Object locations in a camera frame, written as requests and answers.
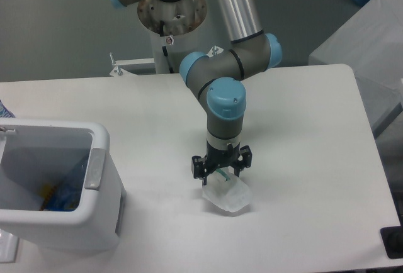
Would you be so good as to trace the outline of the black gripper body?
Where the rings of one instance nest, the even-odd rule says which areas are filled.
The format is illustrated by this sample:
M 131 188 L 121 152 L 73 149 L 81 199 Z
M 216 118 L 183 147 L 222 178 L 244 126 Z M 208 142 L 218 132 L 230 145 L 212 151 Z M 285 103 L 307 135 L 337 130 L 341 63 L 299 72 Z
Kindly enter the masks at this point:
M 230 145 L 225 150 L 219 150 L 207 144 L 207 170 L 215 170 L 219 167 L 234 167 L 240 163 L 240 145 Z

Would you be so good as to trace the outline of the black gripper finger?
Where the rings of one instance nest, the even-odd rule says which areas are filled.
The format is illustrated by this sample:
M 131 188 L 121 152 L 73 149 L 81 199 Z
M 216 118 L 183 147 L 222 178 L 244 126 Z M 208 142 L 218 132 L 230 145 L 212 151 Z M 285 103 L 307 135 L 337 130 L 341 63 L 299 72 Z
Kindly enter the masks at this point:
M 241 171 L 245 168 L 250 168 L 252 164 L 253 154 L 251 152 L 250 146 L 245 145 L 240 148 L 238 153 L 238 158 L 232 162 L 232 168 L 234 169 L 234 175 L 240 176 Z
M 207 157 L 192 156 L 191 171 L 194 179 L 202 181 L 202 185 L 207 185 L 207 178 L 212 173 L 212 168 L 207 164 Z

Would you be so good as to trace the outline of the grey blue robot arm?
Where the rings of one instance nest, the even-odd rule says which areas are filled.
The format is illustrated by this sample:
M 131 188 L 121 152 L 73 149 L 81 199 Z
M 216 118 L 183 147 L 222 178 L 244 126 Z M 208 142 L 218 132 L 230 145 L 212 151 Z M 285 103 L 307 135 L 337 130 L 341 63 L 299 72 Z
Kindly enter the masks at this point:
M 207 114 L 207 153 L 191 160 L 193 177 L 232 167 L 235 175 L 251 166 L 252 152 L 241 145 L 246 110 L 243 80 L 277 66 L 282 49 L 277 38 L 264 32 L 253 0 L 218 0 L 231 48 L 214 56 L 191 48 L 174 49 L 194 33 L 207 15 L 205 0 L 110 0 L 117 8 L 137 5 L 140 22 L 156 34 L 156 67 L 178 73 Z

